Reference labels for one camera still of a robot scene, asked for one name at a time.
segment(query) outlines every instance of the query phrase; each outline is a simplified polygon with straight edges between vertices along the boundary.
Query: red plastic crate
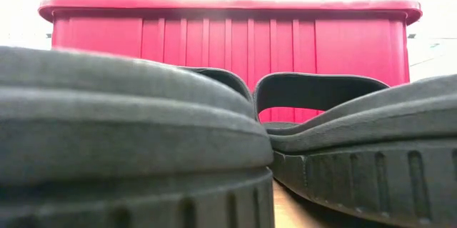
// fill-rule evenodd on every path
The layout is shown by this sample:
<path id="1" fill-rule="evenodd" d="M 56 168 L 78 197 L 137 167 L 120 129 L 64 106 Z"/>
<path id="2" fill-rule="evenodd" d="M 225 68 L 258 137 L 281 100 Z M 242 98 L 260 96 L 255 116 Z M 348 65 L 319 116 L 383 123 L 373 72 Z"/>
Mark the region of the red plastic crate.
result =
<path id="1" fill-rule="evenodd" d="M 48 0 L 52 46 L 101 51 L 238 74 L 250 89 L 266 74 L 357 74 L 409 82 L 406 25 L 411 1 Z M 316 110 L 271 109 L 263 121 L 303 122 Z"/>

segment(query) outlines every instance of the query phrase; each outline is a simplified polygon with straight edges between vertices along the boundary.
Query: black sandal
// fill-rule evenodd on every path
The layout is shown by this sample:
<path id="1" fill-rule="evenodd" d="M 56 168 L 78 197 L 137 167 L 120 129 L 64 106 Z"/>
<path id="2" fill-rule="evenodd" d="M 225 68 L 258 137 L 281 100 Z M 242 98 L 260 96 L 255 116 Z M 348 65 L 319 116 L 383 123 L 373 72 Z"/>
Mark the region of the black sandal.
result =
<path id="1" fill-rule="evenodd" d="M 404 226 L 457 223 L 457 76 L 388 89 L 357 76 L 272 74 L 254 94 L 326 111 L 265 124 L 274 177 L 318 204 Z"/>
<path id="2" fill-rule="evenodd" d="M 0 47 L 0 226 L 272 227 L 254 116 L 177 67 Z"/>

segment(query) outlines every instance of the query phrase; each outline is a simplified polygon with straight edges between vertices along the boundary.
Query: floor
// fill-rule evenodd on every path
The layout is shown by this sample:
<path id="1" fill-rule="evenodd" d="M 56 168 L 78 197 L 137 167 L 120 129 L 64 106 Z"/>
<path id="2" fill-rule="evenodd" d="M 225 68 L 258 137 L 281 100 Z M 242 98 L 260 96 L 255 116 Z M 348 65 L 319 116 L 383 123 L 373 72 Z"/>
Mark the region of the floor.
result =
<path id="1" fill-rule="evenodd" d="M 311 203 L 273 183 L 276 228 L 392 227 L 370 222 Z"/>

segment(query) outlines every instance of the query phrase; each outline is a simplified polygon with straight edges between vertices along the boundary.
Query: rubber sole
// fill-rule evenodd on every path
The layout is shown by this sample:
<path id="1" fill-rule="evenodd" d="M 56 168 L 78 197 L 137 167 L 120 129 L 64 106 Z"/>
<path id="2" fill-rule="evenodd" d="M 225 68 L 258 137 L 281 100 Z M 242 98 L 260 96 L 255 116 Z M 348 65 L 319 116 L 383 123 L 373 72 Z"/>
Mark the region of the rubber sole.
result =
<path id="1" fill-rule="evenodd" d="M 273 226 L 271 144 L 238 92 L 152 61 L 0 62 L 0 227 Z"/>
<path id="2" fill-rule="evenodd" d="M 271 170 L 300 196 L 357 217 L 406 227 L 457 223 L 455 139 L 274 152 Z"/>
<path id="3" fill-rule="evenodd" d="M 0 227 L 274 227 L 271 172 L 2 188 Z"/>

